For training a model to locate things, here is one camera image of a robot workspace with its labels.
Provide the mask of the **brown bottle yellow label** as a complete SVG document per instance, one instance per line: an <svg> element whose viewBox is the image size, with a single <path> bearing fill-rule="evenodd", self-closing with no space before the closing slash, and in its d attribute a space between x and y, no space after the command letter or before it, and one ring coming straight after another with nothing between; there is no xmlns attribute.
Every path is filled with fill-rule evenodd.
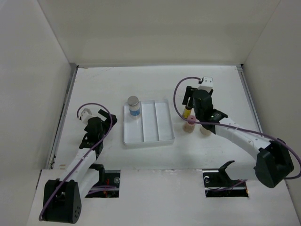
<svg viewBox="0 0 301 226"><path fill-rule="evenodd" d="M187 119L191 115L192 108L193 108L192 104L187 104L184 107L184 111L182 113L183 118Z"/></svg>

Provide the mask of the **blue-label jar silver lid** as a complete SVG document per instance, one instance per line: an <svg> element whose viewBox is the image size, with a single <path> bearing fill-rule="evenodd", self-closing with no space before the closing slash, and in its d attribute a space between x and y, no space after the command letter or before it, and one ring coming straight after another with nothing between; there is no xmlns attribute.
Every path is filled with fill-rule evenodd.
<svg viewBox="0 0 301 226"><path fill-rule="evenodd" d="M127 99L130 116L134 119L138 119L141 116L140 101L136 96L130 96Z"/></svg>

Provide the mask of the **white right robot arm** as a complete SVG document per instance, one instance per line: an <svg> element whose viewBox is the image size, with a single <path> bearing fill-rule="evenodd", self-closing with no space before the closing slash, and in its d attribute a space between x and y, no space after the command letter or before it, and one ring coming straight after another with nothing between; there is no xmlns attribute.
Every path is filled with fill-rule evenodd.
<svg viewBox="0 0 301 226"><path fill-rule="evenodd" d="M294 165L287 144L260 132L245 129L212 102L213 91L187 86L183 105L192 108L196 121L211 133L223 137L246 151L255 160L252 173L268 188L274 188L293 171Z"/></svg>

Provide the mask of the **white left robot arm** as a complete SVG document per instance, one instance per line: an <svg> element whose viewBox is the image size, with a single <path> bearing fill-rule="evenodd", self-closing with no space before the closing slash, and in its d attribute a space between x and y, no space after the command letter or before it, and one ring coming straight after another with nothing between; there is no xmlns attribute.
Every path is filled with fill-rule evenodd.
<svg viewBox="0 0 301 226"><path fill-rule="evenodd" d="M104 106L98 113L105 119L93 116L85 105L77 110L77 118L85 124L85 135L75 158L64 173L45 184L39 221L77 223L82 199L93 186L99 188L105 184L104 167L97 164L96 160L103 150L104 139L118 120Z"/></svg>

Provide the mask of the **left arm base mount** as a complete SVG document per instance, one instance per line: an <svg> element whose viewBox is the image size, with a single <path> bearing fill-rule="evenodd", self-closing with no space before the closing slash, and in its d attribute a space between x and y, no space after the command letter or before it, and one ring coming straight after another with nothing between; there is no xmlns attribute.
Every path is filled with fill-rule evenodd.
<svg viewBox="0 0 301 226"><path fill-rule="evenodd" d="M120 170L105 170L101 164L92 164L90 169L99 172L99 181L92 186L86 198L119 198Z"/></svg>

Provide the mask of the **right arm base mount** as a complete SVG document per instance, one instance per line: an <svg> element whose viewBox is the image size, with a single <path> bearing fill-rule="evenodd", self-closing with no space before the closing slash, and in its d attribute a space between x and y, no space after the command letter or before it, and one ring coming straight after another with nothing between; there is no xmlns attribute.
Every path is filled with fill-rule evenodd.
<svg viewBox="0 0 301 226"><path fill-rule="evenodd" d="M246 180L232 180L226 173L228 161L220 168L202 170L206 198L245 197L248 198Z"/></svg>

